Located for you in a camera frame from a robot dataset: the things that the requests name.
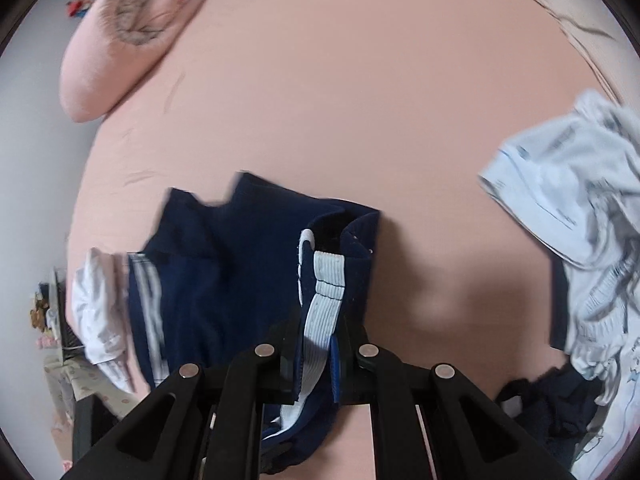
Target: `white wall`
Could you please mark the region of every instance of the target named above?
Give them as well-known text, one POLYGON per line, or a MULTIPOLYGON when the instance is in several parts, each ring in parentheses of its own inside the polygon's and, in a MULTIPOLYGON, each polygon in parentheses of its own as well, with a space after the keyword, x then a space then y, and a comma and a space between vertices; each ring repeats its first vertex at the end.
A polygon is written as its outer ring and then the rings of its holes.
POLYGON ((78 25, 69 0, 39 0, 0 57, 0 427, 35 480, 62 465, 30 295, 65 266, 65 237, 97 122, 73 124, 58 72, 78 25))

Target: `dark navy cloth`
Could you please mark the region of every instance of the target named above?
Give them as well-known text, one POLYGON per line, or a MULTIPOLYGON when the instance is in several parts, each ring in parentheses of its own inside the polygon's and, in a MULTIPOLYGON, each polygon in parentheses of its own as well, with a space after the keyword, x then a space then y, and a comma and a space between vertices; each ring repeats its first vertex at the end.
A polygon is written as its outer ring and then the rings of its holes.
POLYGON ((570 469, 575 447, 587 434, 587 426, 598 409, 595 399, 602 381, 588 381, 571 363, 552 368, 536 382, 519 379, 498 394, 501 404, 519 396, 522 412, 514 420, 559 463, 570 469))
POLYGON ((551 259, 551 330, 549 344, 564 351, 569 330, 569 282, 564 273, 564 260, 555 253, 551 259))
POLYGON ((339 312, 364 317, 379 216, 250 173, 219 206, 172 189, 156 233, 129 255, 129 316, 147 382, 187 362, 228 365, 301 308, 300 398, 265 410, 262 467, 308 458, 335 418, 329 339, 339 312))

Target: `white stripe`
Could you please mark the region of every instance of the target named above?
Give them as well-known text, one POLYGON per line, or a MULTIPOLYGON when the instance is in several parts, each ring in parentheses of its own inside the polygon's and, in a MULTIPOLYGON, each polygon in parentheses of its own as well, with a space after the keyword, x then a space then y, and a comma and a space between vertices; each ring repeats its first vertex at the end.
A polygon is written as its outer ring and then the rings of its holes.
POLYGON ((326 365, 331 336, 334 333, 344 297, 344 256, 316 251, 314 253, 314 273, 316 275, 316 294, 311 300, 305 321, 300 396, 293 406, 281 406, 281 429, 267 438, 287 431, 296 423, 300 418, 307 397, 318 384, 326 365))
POLYGON ((298 243, 298 298, 300 299, 300 306, 302 306, 302 285, 300 285, 300 272, 302 272, 302 247, 305 241, 311 244, 311 248, 316 248, 316 238, 314 232, 311 229, 303 229, 300 233, 300 242, 298 243))
MULTIPOLYGON (((154 322, 154 329, 156 331, 156 335, 158 336, 158 344, 162 350, 164 350, 164 330, 162 329, 162 315, 160 313, 160 300, 162 299, 162 285, 160 283, 160 276, 158 276, 158 270, 156 266, 149 261, 148 258, 143 257, 143 263, 146 267, 146 276, 149 280, 149 284, 151 285, 151 295, 152 301, 150 304, 150 314, 151 319, 154 322)), ((169 363, 165 358, 162 357, 162 352, 160 353, 160 376, 158 378, 154 377, 156 383, 164 381, 169 376, 169 363)))
POLYGON ((155 320, 151 315, 150 291, 146 280, 145 269, 142 264, 142 258, 137 254, 130 254, 130 256, 136 275, 136 282, 138 283, 142 315, 145 320, 146 345, 148 347, 149 361, 151 362, 151 371, 154 377, 154 382, 158 384, 159 379, 162 376, 162 357, 160 355, 158 335, 155 330, 155 320))

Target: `pink pillow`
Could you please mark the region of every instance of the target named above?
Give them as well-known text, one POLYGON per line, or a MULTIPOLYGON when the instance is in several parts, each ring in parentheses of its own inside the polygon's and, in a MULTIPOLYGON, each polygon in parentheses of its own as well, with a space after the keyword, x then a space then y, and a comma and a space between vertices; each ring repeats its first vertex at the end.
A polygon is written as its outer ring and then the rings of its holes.
POLYGON ((171 47, 204 0, 96 0, 71 38, 60 102, 72 120, 111 110, 171 47))

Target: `pink bed sheet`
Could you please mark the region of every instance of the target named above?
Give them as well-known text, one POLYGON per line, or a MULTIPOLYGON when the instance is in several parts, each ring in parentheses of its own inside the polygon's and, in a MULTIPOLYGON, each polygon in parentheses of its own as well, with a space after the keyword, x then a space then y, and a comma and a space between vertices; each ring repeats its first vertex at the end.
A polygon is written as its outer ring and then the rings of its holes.
MULTIPOLYGON (((224 200, 250 170, 384 212, 366 325, 412 364, 490 396, 564 362, 545 252, 480 189, 507 136, 598 83, 532 0, 208 0, 104 121, 69 270, 139 250, 168 187, 224 200)), ((134 357, 137 388, 142 396, 134 357)), ((366 407, 281 478, 374 477, 366 407)))

